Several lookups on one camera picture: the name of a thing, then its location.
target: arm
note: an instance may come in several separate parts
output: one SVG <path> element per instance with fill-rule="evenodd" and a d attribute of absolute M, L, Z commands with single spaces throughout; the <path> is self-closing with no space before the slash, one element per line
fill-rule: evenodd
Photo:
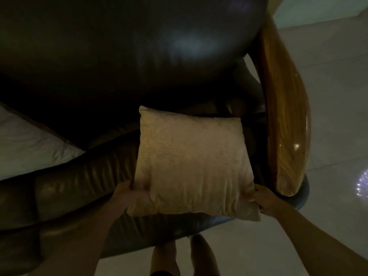
<path fill-rule="evenodd" d="M 113 222 L 136 199 L 146 197 L 146 191 L 130 190 L 129 181 L 120 183 L 108 203 L 29 276 L 93 276 Z"/>
<path fill-rule="evenodd" d="M 267 187 L 247 195 L 264 214 L 274 217 L 294 245 L 310 276 L 368 275 L 368 260 L 320 230 Z"/>
<path fill-rule="evenodd" d="M 266 101 L 270 179 L 278 193 L 292 196 L 305 174 L 310 109 L 300 74 L 268 13 L 249 55 Z"/>

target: white floor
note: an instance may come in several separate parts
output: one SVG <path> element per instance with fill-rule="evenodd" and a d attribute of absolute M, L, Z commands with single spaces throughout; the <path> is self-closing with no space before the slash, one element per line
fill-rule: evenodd
<path fill-rule="evenodd" d="M 368 176 L 359 181 L 364 171 L 368 174 L 368 12 L 287 28 L 281 35 L 304 79 L 312 111 L 311 192 L 301 212 L 368 258 Z M 235 220 L 203 235 L 223 276 L 308 275 L 271 218 Z M 182 276 L 193 274 L 188 242 L 177 241 Z M 149 248 L 101 260 L 96 275 L 148 276 L 151 253 Z"/>

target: hand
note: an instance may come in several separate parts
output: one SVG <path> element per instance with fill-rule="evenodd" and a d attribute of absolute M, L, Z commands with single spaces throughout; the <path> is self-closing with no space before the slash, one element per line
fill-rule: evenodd
<path fill-rule="evenodd" d="M 276 218 L 285 208 L 290 207 L 269 188 L 258 184 L 255 184 L 255 188 L 254 193 L 243 194 L 243 199 L 258 203 L 260 211 L 265 215 Z"/>
<path fill-rule="evenodd" d="M 130 181 L 124 181 L 117 185 L 112 198 L 107 205 L 113 213 L 114 219 L 119 218 L 129 206 L 133 205 L 137 199 L 150 199 L 147 190 L 131 190 Z"/>

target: person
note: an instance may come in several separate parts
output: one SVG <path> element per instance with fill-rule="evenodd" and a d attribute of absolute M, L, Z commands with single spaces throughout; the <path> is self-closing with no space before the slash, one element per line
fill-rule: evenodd
<path fill-rule="evenodd" d="M 129 189 L 120 183 L 112 198 L 74 238 L 57 250 L 29 276 L 92 276 L 113 222 L 136 199 L 148 199 L 147 191 Z M 309 222 L 297 210 L 279 199 L 267 187 L 256 185 L 256 191 L 242 199 L 255 200 L 262 213 L 275 218 L 294 245 L 310 276 L 368 275 L 368 261 Z M 219 276 L 214 253 L 200 235 L 190 237 L 194 276 Z M 176 263 L 175 241 L 156 246 L 150 275 L 180 276 Z"/>

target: forearm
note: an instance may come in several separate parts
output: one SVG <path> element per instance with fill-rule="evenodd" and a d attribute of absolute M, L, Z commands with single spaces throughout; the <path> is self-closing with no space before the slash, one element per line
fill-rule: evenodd
<path fill-rule="evenodd" d="M 30 276 L 93 276 L 114 220 L 107 203 Z"/>
<path fill-rule="evenodd" d="M 297 210 L 284 206 L 275 217 L 310 276 L 368 275 L 368 261 L 320 230 Z"/>

